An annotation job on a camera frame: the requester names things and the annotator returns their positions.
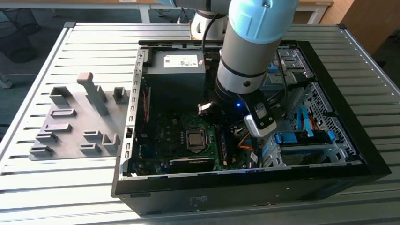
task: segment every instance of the gray 3d-printed part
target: gray 3d-printed part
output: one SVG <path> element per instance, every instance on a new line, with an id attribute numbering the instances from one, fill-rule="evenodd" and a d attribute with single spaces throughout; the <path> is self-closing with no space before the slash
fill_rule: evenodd
<path id="1" fill-rule="evenodd" d="M 71 92 L 68 91 L 67 87 L 54 87 L 50 93 L 50 98 L 52 102 L 59 105 L 68 105 L 66 97 L 72 96 Z"/>
<path id="2" fill-rule="evenodd" d="M 108 138 L 107 134 L 103 135 L 102 145 L 110 153 L 115 153 L 119 150 L 120 138 L 118 134 L 114 135 L 112 141 Z"/>
<path id="3" fill-rule="evenodd" d="M 103 139 L 103 134 L 99 130 L 84 130 L 83 137 L 91 143 L 100 143 Z"/>
<path id="4" fill-rule="evenodd" d="M 124 87 L 116 87 L 112 96 L 116 104 L 127 104 L 130 102 L 130 96 Z"/>
<path id="5" fill-rule="evenodd" d="M 40 132 L 36 135 L 36 140 L 40 143 L 50 143 L 50 142 L 54 143 L 58 141 L 58 136 L 52 132 Z"/>
<path id="6" fill-rule="evenodd" d="M 110 112 L 107 116 L 99 116 L 99 112 L 95 106 L 91 104 L 91 101 L 88 101 L 86 91 L 74 92 L 72 96 L 66 97 L 70 105 L 51 105 L 40 132 L 44 132 L 46 126 L 48 124 L 71 124 L 72 129 L 70 132 L 54 131 L 54 134 L 58 136 L 56 142 L 40 143 L 40 141 L 38 140 L 35 142 L 35 146 L 47 145 L 52 148 L 54 154 L 51 156 L 40 157 L 30 154 L 31 160 L 36 161 L 67 158 L 110 157 L 116 155 L 116 152 L 108 152 L 106 147 L 102 145 L 103 136 L 99 137 L 98 141 L 88 141 L 83 136 L 84 131 L 96 130 L 99 130 L 102 134 L 107 134 L 111 140 L 115 134 L 118 134 L 120 138 L 124 136 L 128 104 L 116 104 L 112 96 L 114 91 L 106 91 L 104 94 L 108 100 L 104 103 Z M 76 111 L 76 116 L 52 117 L 52 111 L 58 111 L 60 109 L 74 109 Z M 83 154 L 83 152 L 80 151 L 80 144 L 83 143 L 98 143 L 102 150 L 100 153 L 94 155 Z"/>
<path id="7" fill-rule="evenodd" d="M 91 72 L 80 73 L 76 81 L 86 88 L 91 102 L 95 105 L 100 116 L 108 115 L 110 112 L 104 104 L 106 95 L 103 91 L 98 91 L 100 88 L 96 88 L 94 84 L 94 74 Z"/>
<path id="8" fill-rule="evenodd" d="M 44 127 L 44 131 L 71 131 L 72 126 L 70 123 L 66 124 L 48 124 Z"/>
<path id="9" fill-rule="evenodd" d="M 54 151 L 52 149 L 47 146 L 35 146 L 31 148 L 30 153 L 35 156 L 35 157 L 44 157 L 44 156 L 51 156 Z"/>
<path id="10" fill-rule="evenodd" d="M 102 152 L 102 149 L 96 143 L 87 143 L 80 145 L 80 151 L 86 155 L 95 155 Z"/>
<path id="11" fill-rule="evenodd" d="M 74 117 L 74 116 L 76 116 L 76 111 L 75 111 L 75 109 L 56 109 L 56 110 L 51 111 L 50 115 L 54 118 Z"/>

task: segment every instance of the power supply label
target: power supply label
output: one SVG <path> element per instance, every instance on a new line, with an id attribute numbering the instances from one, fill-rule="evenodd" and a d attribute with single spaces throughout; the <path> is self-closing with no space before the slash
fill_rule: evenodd
<path id="1" fill-rule="evenodd" d="M 164 68 L 198 67 L 198 55 L 166 55 Z"/>

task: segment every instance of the light blue robot joint cap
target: light blue robot joint cap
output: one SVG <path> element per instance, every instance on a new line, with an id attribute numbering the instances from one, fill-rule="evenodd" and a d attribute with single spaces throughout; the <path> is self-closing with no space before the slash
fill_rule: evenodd
<path id="1" fill-rule="evenodd" d="M 164 5 L 172 5 L 174 7 L 176 7 L 175 0 L 155 0 L 155 1 Z"/>
<path id="2" fill-rule="evenodd" d="M 247 41 L 268 44 L 282 39 L 292 25 L 299 0 L 232 0 L 230 23 Z"/>

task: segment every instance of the sticker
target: sticker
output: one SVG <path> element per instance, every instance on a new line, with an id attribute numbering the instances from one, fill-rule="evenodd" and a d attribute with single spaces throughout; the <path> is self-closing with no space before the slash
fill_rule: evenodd
<path id="1" fill-rule="evenodd" d="M 198 55 L 167 55 L 164 57 L 164 68 L 199 67 Z"/>
<path id="2" fill-rule="evenodd" d="M 259 157 L 256 156 L 256 154 L 254 152 L 251 153 L 250 157 L 258 163 Z"/>

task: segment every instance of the slotted aluminum surface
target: slotted aluminum surface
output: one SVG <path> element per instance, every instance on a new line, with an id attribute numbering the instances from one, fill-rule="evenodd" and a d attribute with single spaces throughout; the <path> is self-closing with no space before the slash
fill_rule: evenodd
<path id="1" fill-rule="evenodd" d="M 104 91 L 131 89 L 138 41 L 190 39 L 188 25 L 78 23 L 64 28 L 0 145 L 0 222 L 12 224 L 399 224 L 400 96 L 346 30 L 294 25 L 286 39 L 308 40 L 346 96 L 392 175 L 316 202 L 140 218 L 111 197 L 115 158 L 28 160 L 50 109 L 54 86 L 83 91 L 78 73 L 91 71 Z"/>

